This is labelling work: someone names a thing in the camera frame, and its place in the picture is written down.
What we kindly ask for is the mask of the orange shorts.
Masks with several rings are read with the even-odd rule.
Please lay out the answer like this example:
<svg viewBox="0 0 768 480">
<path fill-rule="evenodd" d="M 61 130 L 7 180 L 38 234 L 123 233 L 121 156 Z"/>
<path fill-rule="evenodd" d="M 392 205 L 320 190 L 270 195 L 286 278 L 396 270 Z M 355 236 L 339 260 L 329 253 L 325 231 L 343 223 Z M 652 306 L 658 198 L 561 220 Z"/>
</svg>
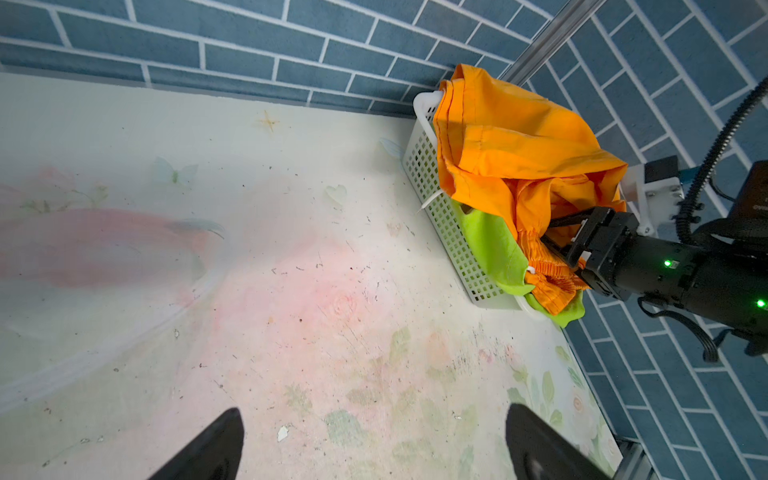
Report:
<svg viewBox="0 0 768 480">
<path fill-rule="evenodd" d="M 593 207 L 626 211 L 619 185 L 627 164 L 602 150 L 576 113 L 481 68 L 457 66 L 440 90 L 433 126 L 441 190 L 504 220 L 533 267 L 526 282 L 534 297 L 562 312 L 589 287 L 541 238 L 575 235 L 572 227 L 548 230 L 552 219 Z"/>
</svg>

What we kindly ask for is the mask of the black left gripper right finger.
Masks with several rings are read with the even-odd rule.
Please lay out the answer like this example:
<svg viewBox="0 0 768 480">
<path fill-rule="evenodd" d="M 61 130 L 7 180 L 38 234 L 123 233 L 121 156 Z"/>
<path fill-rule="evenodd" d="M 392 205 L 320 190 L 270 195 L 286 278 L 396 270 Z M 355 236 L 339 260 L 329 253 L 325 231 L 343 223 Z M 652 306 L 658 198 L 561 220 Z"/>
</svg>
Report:
<svg viewBox="0 0 768 480">
<path fill-rule="evenodd" d="M 609 479 L 524 404 L 510 405 L 505 441 L 518 479 Z"/>
</svg>

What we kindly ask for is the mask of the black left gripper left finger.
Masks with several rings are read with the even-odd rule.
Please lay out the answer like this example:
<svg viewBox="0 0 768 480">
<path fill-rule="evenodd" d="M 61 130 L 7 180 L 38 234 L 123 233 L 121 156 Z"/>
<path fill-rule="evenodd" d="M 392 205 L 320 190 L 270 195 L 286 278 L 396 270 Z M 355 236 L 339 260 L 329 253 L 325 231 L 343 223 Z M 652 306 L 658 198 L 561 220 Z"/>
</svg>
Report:
<svg viewBox="0 0 768 480">
<path fill-rule="evenodd" d="M 230 408 L 158 469 L 150 480 L 235 479 L 244 436 L 240 410 Z"/>
</svg>

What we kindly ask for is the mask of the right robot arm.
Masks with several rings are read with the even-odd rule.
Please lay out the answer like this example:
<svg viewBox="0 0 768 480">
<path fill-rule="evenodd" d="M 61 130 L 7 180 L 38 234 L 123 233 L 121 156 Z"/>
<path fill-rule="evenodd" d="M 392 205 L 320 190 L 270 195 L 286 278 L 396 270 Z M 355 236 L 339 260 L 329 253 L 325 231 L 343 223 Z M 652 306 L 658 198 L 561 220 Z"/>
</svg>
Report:
<svg viewBox="0 0 768 480">
<path fill-rule="evenodd" d="M 618 300 L 636 298 L 688 328 L 705 361 L 718 361 L 723 334 L 711 337 L 692 320 L 699 315 L 746 340 L 751 357 L 767 352 L 767 163 L 754 165 L 729 215 L 694 234 L 691 245 L 638 234 L 635 215 L 594 207 L 550 222 L 572 227 L 569 242 L 542 243 L 589 288 Z"/>
</svg>

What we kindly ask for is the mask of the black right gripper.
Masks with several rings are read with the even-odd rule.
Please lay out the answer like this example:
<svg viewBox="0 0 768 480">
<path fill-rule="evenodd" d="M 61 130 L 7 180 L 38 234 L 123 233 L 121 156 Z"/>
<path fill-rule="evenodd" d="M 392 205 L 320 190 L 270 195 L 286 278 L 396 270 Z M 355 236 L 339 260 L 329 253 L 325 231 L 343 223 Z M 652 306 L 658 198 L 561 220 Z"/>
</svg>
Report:
<svg viewBox="0 0 768 480">
<path fill-rule="evenodd" d="M 617 212 L 608 207 L 591 209 L 552 219 L 550 229 L 577 226 L 566 245 L 558 245 L 548 235 L 542 243 L 597 293 L 617 300 L 627 300 L 630 292 L 618 287 L 615 274 L 626 244 L 637 236 L 639 223 L 633 213 Z"/>
</svg>

